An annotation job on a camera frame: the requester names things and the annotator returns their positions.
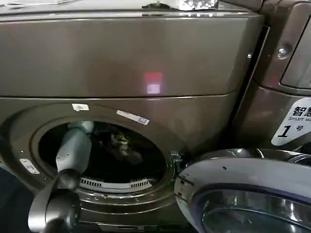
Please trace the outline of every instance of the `front-loading washing machine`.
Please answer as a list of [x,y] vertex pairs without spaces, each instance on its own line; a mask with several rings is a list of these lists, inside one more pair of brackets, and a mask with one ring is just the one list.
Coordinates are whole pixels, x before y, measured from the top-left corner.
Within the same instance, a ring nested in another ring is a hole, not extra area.
[[216,148],[263,23],[227,3],[149,3],[0,7],[1,161],[36,193],[68,128],[94,122],[77,192],[81,222],[103,230],[186,223],[174,181]]
[[311,153],[311,5],[265,1],[266,37],[233,120],[231,145]]

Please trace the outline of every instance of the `round glass door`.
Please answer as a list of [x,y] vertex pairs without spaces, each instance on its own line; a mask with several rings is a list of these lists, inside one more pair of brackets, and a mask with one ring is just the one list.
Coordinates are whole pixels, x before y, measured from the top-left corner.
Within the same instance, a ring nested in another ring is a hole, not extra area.
[[311,155],[210,152],[175,181],[179,208],[199,233],[311,233]]
[[238,190],[218,190],[204,203],[207,233],[310,233],[310,208],[279,197]]

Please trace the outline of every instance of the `screw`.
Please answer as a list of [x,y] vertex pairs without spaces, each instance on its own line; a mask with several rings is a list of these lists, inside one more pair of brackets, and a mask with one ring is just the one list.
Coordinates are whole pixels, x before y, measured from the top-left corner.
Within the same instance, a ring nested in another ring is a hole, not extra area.
[[288,54],[288,49],[286,49],[285,47],[281,47],[278,49],[279,58],[286,57],[287,54]]
[[285,54],[287,54],[287,51],[286,51],[285,48],[280,48],[280,49],[278,50],[278,53],[279,53],[280,55],[285,55]]

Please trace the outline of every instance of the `sticker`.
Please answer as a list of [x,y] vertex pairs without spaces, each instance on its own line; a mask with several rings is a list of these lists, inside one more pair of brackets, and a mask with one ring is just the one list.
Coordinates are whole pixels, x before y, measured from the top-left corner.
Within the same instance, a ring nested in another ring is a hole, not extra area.
[[88,105],[85,103],[73,103],[72,104],[72,108],[74,109],[74,111],[88,111]]
[[19,159],[21,164],[31,173],[31,174],[40,174],[37,168],[29,159]]
[[130,120],[136,121],[136,122],[138,122],[140,124],[143,124],[143,125],[148,125],[148,123],[150,121],[150,120],[148,120],[146,118],[143,118],[141,116],[137,116],[137,115],[134,115],[134,114],[131,114],[131,113],[127,113],[127,112],[124,112],[124,111],[120,111],[120,110],[117,111],[117,114],[122,116],[122,117],[128,118]]
[[309,132],[311,132],[311,98],[303,98],[292,105],[271,143],[282,146]]

